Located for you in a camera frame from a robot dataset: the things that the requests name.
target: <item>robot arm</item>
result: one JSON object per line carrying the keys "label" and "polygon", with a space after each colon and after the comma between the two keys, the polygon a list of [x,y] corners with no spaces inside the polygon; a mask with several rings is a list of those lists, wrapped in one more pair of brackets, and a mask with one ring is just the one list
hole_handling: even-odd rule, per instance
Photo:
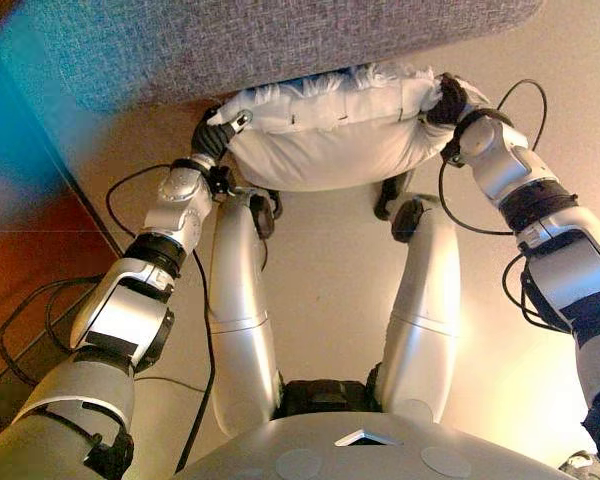
{"label": "robot arm", "polygon": [[[222,146],[248,116],[206,132]],[[71,331],[74,353],[46,375],[0,435],[0,478],[119,479],[131,464],[133,375],[155,363],[174,315],[180,267],[221,190],[221,148],[173,162],[144,227],[96,287]]]}
{"label": "robot arm", "polygon": [[547,324],[573,335],[589,407],[583,425],[600,456],[600,221],[578,205],[502,113],[469,107],[457,119],[445,160],[471,167],[526,257],[526,295]]}

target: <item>gray couch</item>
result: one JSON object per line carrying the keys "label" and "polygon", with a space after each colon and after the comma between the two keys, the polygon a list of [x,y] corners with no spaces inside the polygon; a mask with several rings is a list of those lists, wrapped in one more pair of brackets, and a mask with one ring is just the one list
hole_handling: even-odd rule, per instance
{"label": "gray couch", "polygon": [[35,29],[92,110],[180,103],[516,26],[542,0],[32,1]]}

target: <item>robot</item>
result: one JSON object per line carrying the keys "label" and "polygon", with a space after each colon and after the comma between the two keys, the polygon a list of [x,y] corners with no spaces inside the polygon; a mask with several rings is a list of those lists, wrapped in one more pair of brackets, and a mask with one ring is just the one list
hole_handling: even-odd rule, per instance
{"label": "robot", "polygon": [[[589,407],[583,425],[600,457],[600,222],[505,115],[472,106],[451,76],[442,90],[424,121],[455,125],[443,158],[472,169],[526,260],[524,291],[548,326],[573,336]],[[394,238],[409,243],[409,256],[383,359],[367,384],[285,384],[257,261],[259,239],[273,230],[270,194],[236,187],[218,167],[249,121],[243,111],[226,124],[198,125],[192,154],[173,162],[144,228],[78,314],[73,354],[0,435],[0,478],[122,477],[133,456],[133,376],[160,357],[174,322],[169,297],[214,197],[224,201],[205,317],[214,409],[233,439],[174,478],[571,478],[436,423],[451,381],[460,296],[454,226],[436,197],[410,195],[392,215]]]}

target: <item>floor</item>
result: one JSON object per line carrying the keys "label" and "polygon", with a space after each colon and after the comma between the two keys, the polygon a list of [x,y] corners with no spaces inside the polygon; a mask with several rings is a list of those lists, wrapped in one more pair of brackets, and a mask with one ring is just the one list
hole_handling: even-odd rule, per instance
{"label": "floor", "polygon": [[[408,57],[416,66],[452,71],[473,80],[497,100],[520,78],[545,86],[549,119],[538,152],[563,184],[600,218],[600,3],[551,0],[524,26],[485,39]],[[101,116],[60,96],[32,103],[67,158],[67,164],[121,245],[128,239],[106,218],[104,194],[116,179],[187,153],[200,110],[191,105]],[[505,109],[535,135],[541,104],[521,90]],[[82,130],[67,128],[73,115]],[[412,189],[433,192],[438,160],[416,174]],[[151,205],[159,173],[127,185],[116,211],[138,228]],[[467,169],[449,172],[454,211],[470,223],[502,228]],[[384,328],[407,249],[375,219],[375,186],[284,194],[285,213],[269,242],[264,273],[269,286],[279,367],[285,378],[364,380],[381,358]],[[213,214],[199,251],[209,265]],[[442,423],[557,466],[573,452],[591,449],[580,426],[586,415],[566,336],[525,324],[500,290],[500,275],[516,254],[510,239],[459,231],[462,329],[454,382]],[[160,362],[143,375],[205,384],[208,372],[202,289],[187,261],[173,296],[177,321]],[[168,478],[173,472],[200,394],[161,380],[137,384],[133,431],[136,457],[125,479]],[[190,462],[227,439],[210,408]]]}

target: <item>black cable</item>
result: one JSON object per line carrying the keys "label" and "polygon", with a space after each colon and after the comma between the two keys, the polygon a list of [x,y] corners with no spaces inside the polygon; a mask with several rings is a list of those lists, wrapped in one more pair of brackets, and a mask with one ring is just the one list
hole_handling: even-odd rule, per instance
{"label": "black cable", "polygon": [[523,318],[527,322],[529,322],[534,327],[544,328],[545,330],[549,330],[551,332],[567,333],[567,332],[559,330],[555,327],[552,327],[551,325],[547,325],[546,323],[539,323],[539,322],[535,322],[535,321],[531,320],[529,315],[527,315],[528,310],[527,310],[527,300],[526,299],[527,299],[527,295],[525,294],[524,288],[522,288],[522,290],[520,292],[520,305],[522,306],[522,308],[520,309],[520,311],[522,312]]}
{"label": "black cable", "polygon": [[0,356],[2,357],[4,362],[7,364],[7,367],[9,367],[9,369],[15,374],[16,377],[18,377],[24,383],[26,383],[27,385],[32,386],[32,387],[35,387],[38,384],[38,382],[36,380],[31,378],[29,375],[27,375],[18,366],[16,361],[11,357],[11,355],[9,354],[9,351],[7,350],[7,347],[4,342],[4,335],[7,331],[7,328],[9,328],[9,325],[11,325],[13,323],[13,321],[16,318],[18,318],[18,316],[24,311],[24,309],[27,308],[27,306],[29,306],[29,304],[31,302],[33,302],[38,295],[46,292],[47,290],[51,290],[53,288],[58,288],[58,287],[61,287],[64,285],[69,285],[69,284],[75,285],[78,283],[97,283],[102,279],[102,277],[103,277],[103,275],[96,275],[96,276],[92,276],[92,277],[82,277],[82,278],[68,278],[65,280],[56,280],[54,282],[50,282],[45,285],[42,285],[42,286],[36,288],[33,292],[31,292],[20,303],[20,305],[18,305],[16,307],[16,309],[11,313],[11,315],[9,315],[9,318],[7,318],[2,325],[0,325]]}
{"label": "black cable", "polygon": [[267,268],[267,262],[269,261],[269,246],[264,238],[262,239],[262,245],[264,246],[264,260],[262,261],[260,271],[264,272],[264,269]]}
{"label": "black cable", "polygon": [[196,387],[192,387],[191,385],[181,382],[180,380],[176,380],[174,378],[169,378],[169,377],[139,377],[134,379],[134,382],[139,382],[140,380],[162,380],[164,382],[169,382],[169,383],[175,383],[176,385],[180,385],[181,387],[187,388],[189,390],[192,390],[194,392],[198,392],[198,393],[204,393],[204,390],[202,390],[201,388],[196,388]]}
{"label": "black cable", "polygon": [[534,327],[544,328],[545,330],[550,330],[552,332],[568,333],[568,332],[565,332],[558,328],[552,327],[551,325],[536,322],[529,317],[529,315],[533,315],[535,317],[542,318],[540,316],[540,314],[538,314],[537,312],[534,312],[533,310],[529,310],[527,308],[527,295],[524,290],[524,285],[521,286],[520,301],[516,300],[514,298],[514,296],[511,294],[511,292],[509,291],[509,287],[507,286],[507,277],[509,276],[509,272],[511,271],[511,268],[523,257],[524,257],[524,255],[522,253],[516,255],[505,267],[504,271],[502,272],[502,290],[504,290],[504,293],[507,296],[507,298],[509,300],[511,300],[511,303],[513,303],[516,307],[518,307],[520,309],[520,312],[522,313],[522,317],[527,322],[529,322],[531,325],[533,325]]}
{"label": "black cable", "polygon": [[508,232],[500,232],[497,230],[485,230],[483,228],[472,227],[471,225],[464,223],[462,220],[458,219],[452,212],[449,210],[447,206],[447,202],[444,199],[444,170],[447,168],[447,161],[443,160],[442,165],[440,166],[440,172],[438,173],[438,197],[440,197],[440,205],[445,213],[449,216],[451,220],[460,225],[467,230],[471,230],[472,232],[482,233],[484,235],[499,235],[499,236],[510,236],[514,233],[511,231]]}
{"label": "black cable", "polygon": [[497,109],[500,110],[504,103],[507,101],[507,98],[509,98],[509,96],[515,91],[515,89],[518,88],[520,85],[524,84],[533,85],[534,87],[536,87],[538,89],[538,92],[540,92],[540,96],[542,97],[542,121],[540,122],[540,128],[538,129],[536,140],[535,142],[533,142],[533,147],[531,148],[531,150],[535,151],[536,147],[538,146],[538,143],[540,142],[540,138],[542,138],[542,133],[544,132],[544,125],[547,121],[547,114],[549,113],[549,102],[547,101],[547,93],[544,91],[544,88],[542,88],[542,85],[540,85],[540,83],[538,83],[532,78],[525,78],[520,80],[513,87],[511,87],[507,91],[507,93],[504,94],[504,97],[502,97],[502,100],[500,100]]}
{"label": "black cable", "polygon": [[211,388],[213,387],[213,380],[216,376],[216,361],[213,355],[213,344],[211,342],[211,325],[209,323],[209,292],[207,290],[207,276],[204,273],[204,268],[202,266],[202,262],[200,261],[200,257],[196,251],[193,251],[193,258],[196,260],[196,264],[198,265],[198,270],[200,270],[200,276],[202,277],[202,290],[204,293],[204,324],[207,331],[207,349],[209,351],[209,379],[207,381],[207,388],[205,388],[204,395],[202,396],[202,401],[200,402],[200,406],[198,407],[198,413],[196,414],[196,418],[193,421],[193,425],[191,427],[191,431],[189,432],[189,437],[182,449],[182,453],[180,454],[180,460],[178,460],[178,466],[176,467],[176,473],[182,470],[187,464],[187,459],[189,458],[189,454],[191,453],[191,447],[193,446],[193,442],[198,435],[198,431],[200,430],[200,425],[202,424],[202,417],[204,416],[204,412],[207,409],[207,403],[209,402],[209,397],[211,395]]}
{"label": "black cable", "polygon": [[62,294],[62,292],[69,287],[69,285],[61,285],[59,286],[55,292],[53,292],[51,294],[51,297],[49,298],[49,301],[47,302],[47,306],[45,307],[45,311],[44,311],[44,329],[47,332],[47,335],[49,336],[49,339],[51,340],[51,342],[61,351],[63,351],[66,354],[70,354],[71,353],[71,349],[69,347],[66,347],[58,338],[58,336],[56,335],[56,332],[53,331],[53,321],[51,318],[51,313],[53,311],[53,305],[56,301],[56,299],[60,296],[60,294]]}
{"label": "black cable", "polygon": [[525,308],[522,306],[522,304],[516,300],[516,298],[511,294],[511,292],[509,291],[509,286],[507,285],[507,278],[509,277],[509,272],[511,271],[511,268],[518,263],[518,261],[524,257],[524,255],[521,253],[519,255],[516,255],[513,260],[511,260],[507,266],[504,268],[503,272],[502,272],[502,290],[504,291],[504,294],[507,296],[507,298],[509,300],[511,300],[511,303],[513,303],[516,307],[518,307],[519,309],[525,309],[526,313],[529,315],[533,315],[534,317],[540,317],[540,315],[538,314],[538,312],[534,312],[533,310],[529,310],[528,308]]}
{"label": "black cable", "polygon": [[138,170],[135,173],[132,173],[131,175],[127,175],[126,177],[122,178],[121,180],[118,180],[116,183],[114,183],[111,188],[109,188],[109,190],[107,190],[107,194],[104,197],[104,202],[105,205],[107,207],[107,212],[109,212],[109,216],[111,217],[111,219],[115,222],[115,224],[120,227],[120,229],[125,232],[127,235],[129,235],[131,238],[135,237],[135,234],[129,230],[127,227],[125,227],[123,225],[123,223],[120,221],[120,219],[118,219],[118,217],[116,216],[116,214],[113,212],[113,208],[111,207],[111,195],[113,194],[113,192],[115,192],[121,185],[123,185],[124,183],[128,182],[129,180],[132,180],[135,177],[138,177],[144,173],[150,172],[151,170],[156,170],[158,168],[169,168],[171,165],[169,165],[168,163],[160,163],[158,165],[152,165],[151,167],[147,167],[147,168],[143,168],[142,170]]}

